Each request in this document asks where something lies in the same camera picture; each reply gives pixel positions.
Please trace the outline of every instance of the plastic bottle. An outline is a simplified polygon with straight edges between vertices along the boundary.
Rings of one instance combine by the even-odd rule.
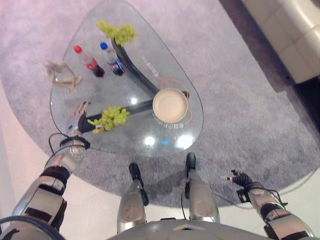
[[[104,60],[109,64],[112,72],[115,75],[121,76],[124,73],[124,69],[117,57],[117,54],[104,41],[100,43],[100,48],[102,49],[102,56]]]
[[[83,52],[79,45],[75,45],[73,50],[79,55],[81,62],[86,65],[86,67],[90,69],[96,77],[102,78],[104,76],[105,71],[89,53]]]

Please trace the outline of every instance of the white bowl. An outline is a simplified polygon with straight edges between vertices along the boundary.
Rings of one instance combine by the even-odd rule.
[[[165,123],[179,122],[188,111],[188,100],[184,93],[176,88],[160,90],[152,102],[153,112]]]

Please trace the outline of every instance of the grape bunch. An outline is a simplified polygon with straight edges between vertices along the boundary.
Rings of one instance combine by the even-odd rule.
[[[112,24],[106,23],[106,21],[101,19],[96,25],[108,39],[114,40],[115,43],[121,47],[124,47],[125,43],[127,42],[131,43],[134,36],[137,35],[134,27],[130,24],[123,24],[119,27],[116,27]]]
[[[121,106],[109,106],[103,111],[100,119],[95,119],[93,121],[88,119],[88,123],[95,126],[102,125],[105,130],[109,131],[117,125],[125,125],[129,114],[130,113]],[[93,132],[99,133],[103,131],[95,129]]]

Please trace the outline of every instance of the carpet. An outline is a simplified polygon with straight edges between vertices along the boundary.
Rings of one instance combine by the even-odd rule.
[[[0,3],[0,74],[6,96],[26,132],[48,154],[48,137],[57,129],[42,62],[62,59],[82,19],[98,2]],[[266,188],[281,189],[319,167],[319,134],[282,64],[239,1],[129,2],[197,89],[203,130],[192,147],[166,158],[89,149],[75,175],[120,195],[131,182],[128,165],[136,162],[150,203],[178,207],[186,182],[185,157],[191,151],[212,191],[237,203],[237,187],[220,178],[231,169],[248,173]],[[53,142],[58,147],[59,139]],[[228,205],[222,198],[216,201]]]

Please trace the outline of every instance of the glass tabletop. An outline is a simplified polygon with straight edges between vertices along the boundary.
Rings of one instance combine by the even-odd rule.
[[[189,148],[199,137],[203,127],[203,108],[198,93],[174,56],[146,20],[127,2],[104,1],[97,5],[82,21],[71,40],[63,61],[83,81],[76,91],[53,86],[50,98],[52,119],[65,133],[69,113],[84,101],[91,102],[87,116],[97,115],[109,106],[134,106],[152,101],[155,91],[141,83],[134,72],[124,66],[124,74],[113,74],[103,59],[101,42],[112,46],[96,26],[99,20],[120,26],[130,24],[137,32],[132,43],[125,43],[124,50],[130,61],[156,90],[176,88],[188,95],[188,111],[176,123],[159,120],[152,107],[128,116],[125,125],[118,125],[102,133],[84,133],[91,147],[109,153],[136,156],[168,156]],[[80,45],[90,53],[105,71],[103,77],[95,77],[84,66],[73,50]]]

